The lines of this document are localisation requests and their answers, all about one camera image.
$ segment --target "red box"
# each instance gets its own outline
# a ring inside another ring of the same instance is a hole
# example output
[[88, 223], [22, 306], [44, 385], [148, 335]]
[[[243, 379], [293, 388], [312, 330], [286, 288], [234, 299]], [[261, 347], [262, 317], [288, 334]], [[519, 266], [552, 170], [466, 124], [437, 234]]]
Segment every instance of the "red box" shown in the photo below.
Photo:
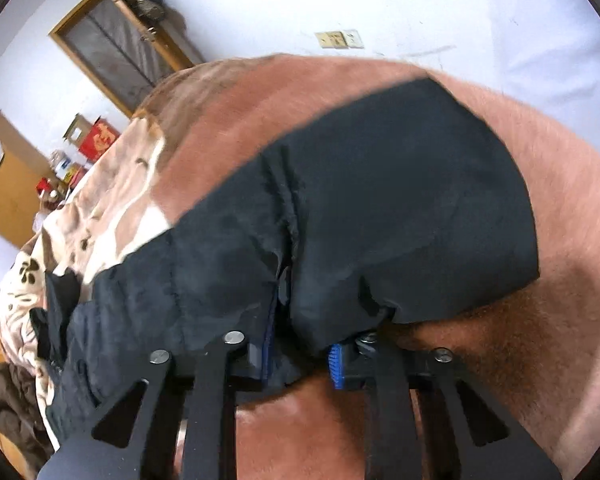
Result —
[[109, 147], [118, 140], [120, 134], [103, 118], [98, 118], [78, 151], [91, 162], [96, 162]]

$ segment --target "switch plate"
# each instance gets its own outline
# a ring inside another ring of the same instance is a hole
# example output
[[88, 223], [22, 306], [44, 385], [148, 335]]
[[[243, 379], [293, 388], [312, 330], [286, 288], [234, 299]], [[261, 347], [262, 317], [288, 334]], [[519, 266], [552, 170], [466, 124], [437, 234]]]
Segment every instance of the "switch plate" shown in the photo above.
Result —
[[348, 48], [347, 42], [344, 40], [344, 34], [342, 34], [339, 30], [332, 30], [326, 34], [331, 40], [331, 45], [334, 48]]
[[344, 36], [344, 41], [347, 43], [349, 48], [364, 48], [365, 45], [362, 43], [360, 39], [360, 35], [358, 34], [355, 28], [350, 28], [349, 30], [343, 30], [342, 34]]
[[333, 48], [331, 38], [326, 32], [316, 32], [315, 37], [318, 38], [318, 43], [322, 48]]

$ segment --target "paw print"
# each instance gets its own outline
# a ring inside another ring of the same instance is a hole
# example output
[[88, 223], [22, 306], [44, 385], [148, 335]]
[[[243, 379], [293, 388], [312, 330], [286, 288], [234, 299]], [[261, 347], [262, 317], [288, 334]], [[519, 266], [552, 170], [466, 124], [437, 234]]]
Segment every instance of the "paw print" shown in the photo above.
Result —
[[36, 277], [33, 274], [37, 270], [40, 270], [40, 264], [34, 259], [30, 259], [28, 262], [23, 262], [20, 267], [20, 281], [22, 283], [29, 282], [31, 285], [36, 283]]

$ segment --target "white sheet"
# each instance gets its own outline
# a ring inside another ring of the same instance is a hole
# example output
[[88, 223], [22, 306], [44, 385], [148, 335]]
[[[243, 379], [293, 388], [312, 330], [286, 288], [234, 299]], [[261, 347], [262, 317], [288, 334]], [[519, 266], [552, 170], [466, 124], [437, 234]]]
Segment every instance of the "white sheet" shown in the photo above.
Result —
[[600, 17], [587, 0], [490, 0], [502, 91], [600, 150]]

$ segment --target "screw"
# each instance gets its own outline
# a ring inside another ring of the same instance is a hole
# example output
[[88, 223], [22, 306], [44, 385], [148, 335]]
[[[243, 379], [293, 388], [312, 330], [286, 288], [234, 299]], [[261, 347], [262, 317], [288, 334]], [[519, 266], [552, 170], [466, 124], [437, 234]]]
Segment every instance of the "screw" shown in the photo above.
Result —
[[169, 352], [166, 350], [154, 350], [149, 356], [149, 361], [151, 361], [154, 365], [161, 365], [162, 363], [167, 362], [168, 359]]
[[450, 363], [454, 360], [454, 353], [449, 348], [436, 348], [433, 351], [433, 358], [439, 363]]
[[356, 341], [359, 343], [364, 343], [366, 345], [372, 345], [378, 340], [378, 335], [375, 332], [367, 332], [361, 336], [356, 338]]
[[224, 334], [224, 342], [228, 345], [237, 345], [244, 341], [244, 334], [237, 330], [231, 330], [231, 332], [227, 332]]

